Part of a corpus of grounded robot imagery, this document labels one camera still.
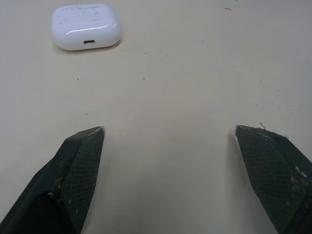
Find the debris speck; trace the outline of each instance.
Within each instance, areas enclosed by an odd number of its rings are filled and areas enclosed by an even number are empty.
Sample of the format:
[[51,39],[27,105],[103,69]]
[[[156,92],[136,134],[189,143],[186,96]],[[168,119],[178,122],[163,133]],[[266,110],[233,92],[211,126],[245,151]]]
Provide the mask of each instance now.
[[49,197],[49,198],[53,198],[53,197],[54,197],[54,194],[53,194],[52,192],[49,192],[49,193],[48,193],[48,197]]
[[262,122],[260,123],[260,125],[263,127],[263,129],[265,130],[265,127],[263,126]]
[[295,170],[296,170],[300,175],[302,175],[304,178],[307,177],[306,174],[304,174],[303,172],[301,172],[301,171],[299,170],[299,167],[295,167]]

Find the charging port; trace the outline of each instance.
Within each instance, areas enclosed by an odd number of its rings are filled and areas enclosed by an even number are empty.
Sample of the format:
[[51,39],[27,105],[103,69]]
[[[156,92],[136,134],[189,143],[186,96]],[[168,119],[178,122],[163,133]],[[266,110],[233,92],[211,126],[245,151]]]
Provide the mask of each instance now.
[[85,40],[83,43],[87,45],[87,44],[93,44],[95,42],[96,42],[95,40]]

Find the white table surface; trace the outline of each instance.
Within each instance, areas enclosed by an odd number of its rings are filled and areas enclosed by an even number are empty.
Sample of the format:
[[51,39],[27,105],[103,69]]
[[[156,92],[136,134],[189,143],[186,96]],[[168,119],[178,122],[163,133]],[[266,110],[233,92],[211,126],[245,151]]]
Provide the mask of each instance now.
[[78,3],[95,2],[0,3],[0,218],[67,137],[103,125],[83,233],[276,233],[234,128],[262,122],[312,159],[312,2],[96,2],[122,41],[67,52],[50,17]]

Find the carbon fiber pattern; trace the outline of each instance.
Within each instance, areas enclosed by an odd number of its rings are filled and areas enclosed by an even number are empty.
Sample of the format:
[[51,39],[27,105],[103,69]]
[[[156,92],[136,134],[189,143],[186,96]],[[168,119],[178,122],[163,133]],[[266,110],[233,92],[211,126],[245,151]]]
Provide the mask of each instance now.
[[246,126],[237,126],[235,134],[251,185],[276,230],[311,233],[304,223],[312,207],[311,167],[306,165],[311,163],[278,134]]
[[98,131],[82,142],[62,184],[60,197],[76,233],[81,232],[96,187],[103,137]]
[[96,127],[67,138],[29,182],[0,224],[0,233],[79,234],[93,197],[104,136],[104,128]]

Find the airpods case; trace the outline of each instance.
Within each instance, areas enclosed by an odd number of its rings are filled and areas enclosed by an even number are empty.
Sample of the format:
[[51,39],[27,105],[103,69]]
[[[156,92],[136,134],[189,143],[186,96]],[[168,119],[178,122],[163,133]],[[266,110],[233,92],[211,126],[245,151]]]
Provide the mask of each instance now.
[[52,35],[65,50],[107,47],[121,39],[121,25],[104,4],[62,6],[52,15]]

